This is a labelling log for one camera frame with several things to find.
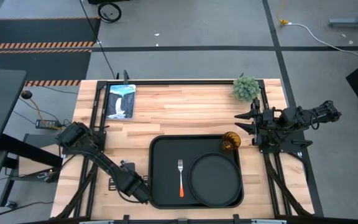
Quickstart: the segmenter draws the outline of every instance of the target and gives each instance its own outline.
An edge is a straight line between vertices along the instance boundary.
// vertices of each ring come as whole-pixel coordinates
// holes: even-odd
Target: gray floor
[[[281,1],[269,0],[273,18]],[[131,0],[119,2],[122,19],[101,24],[104,47],[171,45],[272,46],[267,20],[259,0]],[[85,3],[89,16],[95,6]],[[358,15],[358,0],[288,0],[282,18],[308,26],[322,40],[334,45],[358,46],[358,29],[331,29],[330,17]],[[83,16],[77,0],[5,0],[1,18]],[[281,46],[320,46],[301,27],[279,27]],[[281,78],[275,52],[109,52],[115,72],[126,69],[131,78],[235,78],[244,72],[257,78]],[[296,103],[304,108],[333,100],[343,113],[339,122],[307,131],[314,141],[311,162],[327,217],[358,218],[358,99],[345,76],[358,67],[358,58],[341,52],[284,52],[284,61]],[[101,53],[92,53],[87,79],[111,78]],[[78,87],[57,87],[76,91]],[[31,88],[42,110],[71,119],[75,95]],[[36,113],[21,102],[15,110],[35,121]],[[23,138],[39,131],[13,114],[5,133]],[[52,201],[55,184],[23,182],[14,186],[11,200],[21,205]],[[36,205],[0,217],[0,223],[20,223],[48,218],[50,205]]]

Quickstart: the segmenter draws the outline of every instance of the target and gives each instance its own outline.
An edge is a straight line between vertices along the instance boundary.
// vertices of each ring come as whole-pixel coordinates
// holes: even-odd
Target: cable
[[[61,166],[61,168],[59,168],[58,171],[62,171],[63,167],[70,161],[72,160],[76,155],[71,156],[70,158],[68,158]],[[27,176],[27,174],[21,174],[21,175],[10,175],[9,177],[4,177],[1,178],[0,180],[4,180],[4,179],[8,179],[8,178],[12,178],[12,177],[25,177]]]
[[[138,201],[133,201],[133,200],[126,199],[124,196],[122,196],[121,191],[118,189],[118,187],[117,187],[117,192],[118,192],[118,195],[126,202],[129,202],[129,203],[141,203],[141,202],[138,202]]]
[[[8,178],[12,178],[12,177],[23,177],[23,176],[26,176],[25,174],[21,174],[21,175],[13,175],[13,176],[9,176],[9,177],[4,177],[4,178],[1,178],[0,180],[4,180],[4,179],[8,179]]]
[[[40,112],[43,112],[43,113],[46,113],[46,114],[49,114],[50,116],[53,116],[58,122],[59,122],[59,119],[57,119],[57,117],[51,113],[48,113],[46,111],[43,111],[43,110],[40,110],[39,107],[37,106],[37,104],[34,102],[34,100],[32,99],[29,99],[34,105],[35,105],[35,108],[32,107],[28,102],[24,101],[22,98],[19,98],[19,100],[23,101],[23,103],[27,104],[27,106],[31,107],[33,110],[36,110],[37,113],[38,113],[38,116],[40,117],[40,119],[42,120],[42,122],[45,122],[45,120],[42,118]]]
[[[106,54],[104,53],[104,49],[103,49],[102,43],[100,42],[96,31],[93,29],[92,23],[91,23],[91,21],[90,21],[88,15],[87,15],[87,13],[86,13],[86,11],[85,11],[84,5],[82,4],[82,1],[81,1],[81,0],[79,0],[79,2],[80,2],[80,4],[81,4],[82,10],[84,11],[84,14],[85,14],[85,16],[86,16],[86,19],[88,20],[88,24],[89,24],[89,26],[90,26],[91,29],[92,29],[93,35],[96,37],[96,40],[97,40],[98,43],[99,43],[100,49],[102,50],[102,53],[103,53],[103,55],[104,55],[104,59],[106,59],[107,65],[108,65],[109,68],[110,68],[112,77],[113,77],[113,79],[116,79],[116,75],[115,75],[114,72],[112,71],[112,68],[111,68],[111,65],[110,65],[110,63],[109,63],[109,60],[107,59],[107,56],[106,56]]]
[[[10,212],[13,212],[13,211],[16,211],[16,210],[19,210],[19,209],[22,209],[22,208],[27,208],[31,205],[37,205],[37,204],[44,204],[44,205],[47,205],[47,204],[51,204],[53,202],[33,202],[33,203],[30,203],[28,205],[23,205],[23,206],[20,206],[20,207],[17,207],[17,208],[13,208],[11,210],[8,210],[6,212],[1,212],[0,215],[4,215],[4,214],[7,214],[7,213],[10,213]]]
[[[337,47],[335,47],[335,46],[333,46],[333,45],[331,45],[331,44],[328,44],[328,43],[325,43],[325,42],[322,41],[322,40],[319,40],[317,37],[315,37],[315,36],[313,35],[313,33],[312,33],[312,32],[309,30],[309,28],[307,28],[307,26],[305,26],[305,25],[302,25],[302,24],[293,24],[293,23],[291,23],[291,22],[289,22],[289,23],[287,23],[287,24],[285,24],[285,25],[286,25],[286,26],[300,26],[300,27],[303,27],[303,28],[305,28],[306,30],[308,30],[309,33],[310,33],[310,35],[311,35],[315,40],[317,40],[318,42],[320,42],[320,43],[322,43],[322,44],[324,44],[324,45],[327,45],[327,46],[329,46],[329,47],[332,47],[333,49],[336,49],[336,50],[338,50],[338,51],[345,52],[345,53],[350,53],[350,54],[354,54],[354,55],[358,56],[358,53],[355,53],[355,52],[350,51],[350,50],[339,49],[339,48],[337,48]]]
[[[41,112],[40,112],[40,108],[38,107],[38,105],[34,102],[34,100],[32,99],[32,98],[29,98],[29,100],[31,101],[31,103],[32,104],[34,104],[34,106],[35,106],[35,108],[37,109],[37,113],[38,113],[38,117],[41,119],[41,122],[43,122],[44,124],[46,124],[47,122],[42,118],[42,116],[41,116]],[[58,128],[58,127],[52,127],[53,129],[56,129],[56,130],[62,130],[62,128]]]
[[[23,101],[25,104],[27,104],[27,105],[28,105],[29,107],[31,107],[32,109],[37,110],[38,116],[40,117],[40,119],[41,119],[41,121],[42,121],[43,123],[45,123],[45,120],[42,118],[40,111],[41,111],[41,112],[44,112],[44,113],[46,113],[46,114],[49,114],[50,116],[53,116],[53,117],[59,122],[59,119],[57,119],[57,117],[56,117],[55,115],[53,115],[53,114],[51,114],[51,113],[48,113],[48,112],[46,112],[46,111],[40,110],[39,107],[38,107],[38,105],[35,103],[35,101],[34,101],[33,99],[30,98],[29,100],[34,104],[35,108],[33,108],[30,104],[28,104],[26,101],[22,100],[21,98],[19,98],[19,100]],[[29,122],[31,122],[32,124],[35,125],[35,122],[33,122],[33,121],[31,121],[30,119],[26,118],[25,116],[19,114],[18,112],[13,111],[13,113],[15,113],[15,114],[21,116],[22,118],[28,120]]]
[[[312,128],[313,130],[317,130],[317,129],[320,127],[320,121],[318,120],[317,115],[316,115],[314,112],[312,112],[312,111],[303,110],[303,109],[301,109],[300,107],[299,107],[299,109],[300,109],[300,110],[295,113],[295,117],[296,117],[296,119],[298,120],[298,122],[299,122],[302,126],[308,127],[308,125],[305,125],[305,124],[303,123],[303,121],[299,118],[299,114],[300,114],[300,113],[303,113],[304,111],[305,111],[305,112],[309,112],[309,113],[311,114],[311,116],[310,116],[310,126],[311,126],[311,128]],[[316,126],[313,126],[313,118],[316,118],[316,124],[317,124]]]
[[[76,94],[78,95],[78,93],[75,93],[75,92],[70,92],[70,91],[61,91],[61,90],[56,90],[54,88],[50,88],[50,87],[47,87],[47,86],[42,86],[42,85],[39,85],[39,84],[35,84],[33,82],[30,82],[30,81],[26,81],[27,83],[30,83],[31,85],[36,85],[36,86],[39,86],[39,87],[44,87],[44,88],[47,88],[47,89],[50,89],[50,90],[53,90],[53,91],[57,91],[59,93],[71,93],[71,94]]]
[[[287,4],[287,0],[283,0],[281,2],[280,8],[278,8],[278,11],[277,11],[277,19],[278,19],[278,21],[280,21],[281,24],[288,24],[288,22],[289,22],[288,20],[280,19],[281,11],[283,10],[283,8],[286,4]]]
[[[64,127],[68,127],[70,124],[71,124],[71,121],[69,121],[68,119],[63,120],[63,126]]]
[[[329,47],[332,47],[333,49],[336,49],[336,50],[338,50],[338,51],[345,52],[345,53],[350,53],[350,54],[354,54],[354,55],[358,56],[358,53],[356,53],[356,52],[353,52],[353,51],[350,51],[350,50],[339,49],[339,48],[337,48],[337,47],[335,47],[335,46],[333,46],[333,45],[331,45],[331,44],[329,44],[329,43],[326,43],[326,42],[324,42],[324,41],[322,41],[322,40],[319,40],[317,37],[315,37],[315,36],[313,35],[313,33],[312,33],[312,32],[309,30],[309,28],[308,28],[307,26],[305,26],[305,25],[295,24],[295,23],[291,23],[291,22],[288,21],[288,20],[281,19],[281,18],[280,18],[280,14],[281,14],[281,11],[283,10],[284,5],[285,5],[286,3],[287,3],[287,0],[283,0],[283,1],[281,2],[280,8],[279,8],[278,11],[277,11],[277,19],[278,19],[278,21],[281,23],[281,25],[285,25],[285,26],[300,26],[300,27],[303,27],[303,28],[305,28],[306,30],[308,30],[309,33],[310,33],[310,35],[311,35],[315,40],[317,40],[318,42],[320,42],[320,43],[322,43],[322,44],[324,44],[324,45],[327,45],[327,46],[329,46]]]
[[[29,118],[26,118],[25,116],[23,116],[23,115],[19,114],[18,112],[13,111],[13,113],[15,113],[15,114],[17,114],[17,115],[21,116],[22,118],[24,118],[24,119],[28,120],[29,122],[31,122],[32,124],[36,125],[36,124],[35,124],[35,122],[33,122],[33,121],[31,121]]]

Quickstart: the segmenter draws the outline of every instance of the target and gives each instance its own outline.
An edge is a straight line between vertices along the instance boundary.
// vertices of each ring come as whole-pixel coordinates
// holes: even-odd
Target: potted plant
[[[241,76],[233,82],[233,95],[235,99],[246,102],[252,102],[259,95],[258,81],[252,77]]]

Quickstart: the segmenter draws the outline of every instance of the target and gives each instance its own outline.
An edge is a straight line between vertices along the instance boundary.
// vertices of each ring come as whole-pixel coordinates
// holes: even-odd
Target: wooden table
[[[73,121],[89,125],[96,82],[81,82]],[[265,79],[264,82],[270,107],[286,108],[280,80]],[[263,156],[257,147],[251,145],[252,136],[234,125],[237,121],[244,122],[234,118],[234,115],[248,112],[250,103],[235,100],[231,92],[232,85],[137,85],[134,119],[106,120],[109,128],[106,129],[105,154],[116,163],[122,159],[135,162],[139,175],[147,175],[149,146],[156,136],[235,131],[242,140],[239,155],[245,192],[244,200],[238,207],[159,210],[150,204],[128,203],[116,191],[108,190],[109,176],[99,169],[91,218],[122,220],[124,215],[130,215],[131,220],[231,219],[233,214],[239,214],[240,218],[273,218]],[[281,154],[281,160],[287,187],[302,206],[313,213],[302,163],[287,154]],[[76,156],[63,168],[51,217],[58,215],[76,192],[82,162],[83,157]],[[277,186],[276,191],[281,214],[284,214],[281,192]],[[85,214],[87,197],[88,193],[85,192],[81,215]]]

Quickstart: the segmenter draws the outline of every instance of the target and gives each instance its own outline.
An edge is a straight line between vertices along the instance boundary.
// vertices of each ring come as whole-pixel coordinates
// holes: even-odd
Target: power strip
[[[44,120],[44,122],[40,119],[35,122],[35,128],[37,129],[49,129],[56,130],[60,127],[59,121],[56,120]]]

